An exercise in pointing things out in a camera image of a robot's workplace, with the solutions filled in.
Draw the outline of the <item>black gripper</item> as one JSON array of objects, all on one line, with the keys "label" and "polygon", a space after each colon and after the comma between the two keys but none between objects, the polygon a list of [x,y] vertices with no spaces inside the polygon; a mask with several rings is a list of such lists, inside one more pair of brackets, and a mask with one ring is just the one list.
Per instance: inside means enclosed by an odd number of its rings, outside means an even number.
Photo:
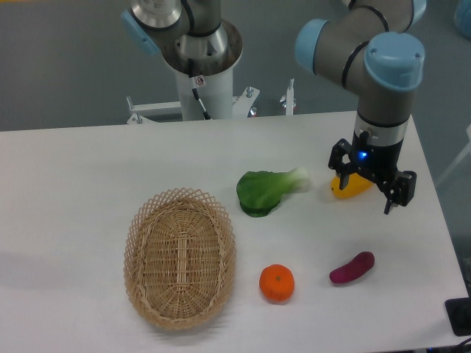
[{"label": "black gripper", "polygon": [[[386,197],[385,215],[394,207],[407,206],[414,197],[417,174],[397,169],[404,135],[402,126],[356,126],[352,146],[345,139],[340,139],[332,147],[328,161],[328,167],[339,178],[339,189],[344,190],[350,175],[357,173],[378,184]],[[350,158],[350,161],[345,162],[344,157]]]}]

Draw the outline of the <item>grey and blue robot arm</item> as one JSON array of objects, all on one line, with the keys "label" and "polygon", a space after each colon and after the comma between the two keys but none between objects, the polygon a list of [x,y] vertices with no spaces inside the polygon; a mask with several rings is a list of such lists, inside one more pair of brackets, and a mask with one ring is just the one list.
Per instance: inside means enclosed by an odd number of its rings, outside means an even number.
[{"label": "grey and blue robot arm", "polygon": [[[397,161],[425,50],[408,34],[424,1],[349,1],[339,23],[314,19],[299,32],[296,61],[358,97],[351,141],[340,140],[329,167],[345,189],[357,174],[386,197],[386,210],[406,206],[417,176]],[[133,1],[121,19],[147,54],[161,54],[173,70],[186,121],[246,118],[248,95],[233,97],[233,68],[242,54],[238,30],[221,15],[219,1]]]}]

